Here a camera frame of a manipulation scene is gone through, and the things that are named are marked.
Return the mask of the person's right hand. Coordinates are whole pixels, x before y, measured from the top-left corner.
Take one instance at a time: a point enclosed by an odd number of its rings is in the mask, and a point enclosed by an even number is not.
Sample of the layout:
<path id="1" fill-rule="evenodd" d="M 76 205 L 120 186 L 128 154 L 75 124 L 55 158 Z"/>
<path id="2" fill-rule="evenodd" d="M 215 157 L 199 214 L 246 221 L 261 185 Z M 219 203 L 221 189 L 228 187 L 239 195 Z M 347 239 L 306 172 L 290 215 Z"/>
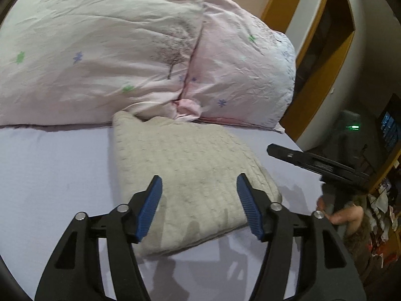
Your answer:
<path id="1" fill-rule="evenodd" d="M 364 217 L 364 209 L 360 206 L 352 205 L 343 208 L 335 213 L 329 215 L 326 211 L 328 206 L 326 206 L 322 197 L 317 200 L 317 210 L 324 213 L 324 215 L 329 219 L 329 221 L 334 225 L 355 224 L 358 227 Z"/>

